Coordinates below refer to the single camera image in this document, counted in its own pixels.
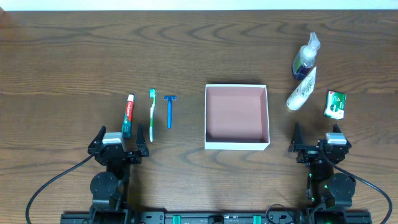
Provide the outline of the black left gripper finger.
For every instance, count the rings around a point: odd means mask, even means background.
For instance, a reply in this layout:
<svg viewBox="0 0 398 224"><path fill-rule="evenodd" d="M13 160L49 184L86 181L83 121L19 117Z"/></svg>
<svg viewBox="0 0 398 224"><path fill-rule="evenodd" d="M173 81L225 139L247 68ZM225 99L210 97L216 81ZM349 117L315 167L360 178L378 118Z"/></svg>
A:
<svg viewBox="0 0 398 224"><path fill-rule="evenodd" d="M96 137L92 140L90 143L90 148L96 148L97 146L102 144L102 140L104 138L104 135L106 133L106 127L102 126Z"/></svg>
<svg viewBox="0 0 398 224"><path fill-rule="evenodd" d="M142 124L138 124L137 127L137 137L136 137L136 146L140 152L146 152L147 151L147 145L146 145L146 140L144 139L143 135L143 126Z"/></svg>

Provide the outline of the red green toothpaste tube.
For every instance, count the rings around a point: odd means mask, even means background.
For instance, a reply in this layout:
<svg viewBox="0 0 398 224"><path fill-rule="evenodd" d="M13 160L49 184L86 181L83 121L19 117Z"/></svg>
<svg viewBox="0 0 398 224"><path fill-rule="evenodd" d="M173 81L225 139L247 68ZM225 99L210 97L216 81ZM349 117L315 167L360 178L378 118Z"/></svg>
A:
<svg viewBox="0 0 398 224"><path fill-rule="evenodd" d="M124 113L123 125L122 125L122 135L124 138L131 137L131 129L132 129L132 117L134 110L134 95L129 94L127 98L126 109Z"/></svg>

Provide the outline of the green white toothbrush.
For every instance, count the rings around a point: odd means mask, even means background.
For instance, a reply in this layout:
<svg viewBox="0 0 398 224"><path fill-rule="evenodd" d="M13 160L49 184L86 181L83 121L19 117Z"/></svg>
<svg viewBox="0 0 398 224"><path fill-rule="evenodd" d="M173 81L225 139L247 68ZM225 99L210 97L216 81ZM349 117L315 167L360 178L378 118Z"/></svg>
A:
<svg viewBox="0 0 398 224"><path fill-rule="evenodd" d="M149 95L150 95L150 98L152 99L152 105L150 107L149 139L150 139L150 142L152 142L154 140L153 123L154 123L154 111L155 111L155 101L156 101L155 88L151 88L149 90Z"/></svg>

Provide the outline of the blue disposable razor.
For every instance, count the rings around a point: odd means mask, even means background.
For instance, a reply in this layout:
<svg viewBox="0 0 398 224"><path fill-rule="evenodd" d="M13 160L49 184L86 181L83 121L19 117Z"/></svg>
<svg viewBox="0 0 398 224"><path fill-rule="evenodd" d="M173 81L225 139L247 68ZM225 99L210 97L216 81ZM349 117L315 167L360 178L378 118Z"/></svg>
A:
<svg viewBox="0 0 398 224"><path fill-rule="evenodd" d="M177 97L174 95L164 96L164 100L167 101L167 128L172 128L172 102L176 100Z"/></svg>

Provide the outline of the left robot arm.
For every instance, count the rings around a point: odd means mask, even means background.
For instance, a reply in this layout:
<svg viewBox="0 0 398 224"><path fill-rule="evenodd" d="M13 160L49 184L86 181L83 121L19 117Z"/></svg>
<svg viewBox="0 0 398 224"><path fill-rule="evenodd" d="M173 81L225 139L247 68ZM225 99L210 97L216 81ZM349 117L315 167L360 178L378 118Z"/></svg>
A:
<svg viewBox="0 0 398 224"><path fill-rule="evenodd" d="M139 213L128 205L127 195L130 166L140 164L143 157L149 156L142 125L137 128L136 146L135 151L126 151L122 133L108 133L105 126L88 146L88 154L106 168L90 183L93 199L89 224L140 222Z"/></svg>

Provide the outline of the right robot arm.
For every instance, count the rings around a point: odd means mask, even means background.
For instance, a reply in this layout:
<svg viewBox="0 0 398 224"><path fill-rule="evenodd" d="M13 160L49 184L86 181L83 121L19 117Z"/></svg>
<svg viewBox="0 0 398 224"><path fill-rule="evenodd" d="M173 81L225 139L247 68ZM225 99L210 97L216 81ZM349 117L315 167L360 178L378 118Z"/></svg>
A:
<svg viewBox="0 0 398 224"><path fill-rule="evenodd" d="M295 125L289 152L297 153L296 161L308 167L307 198L312 205L305 208L300 223L346 223L345 209L352 206L356 181L334 166L345 159L351 148L337 125L317 145L304 143L301 127Z"/></svg>

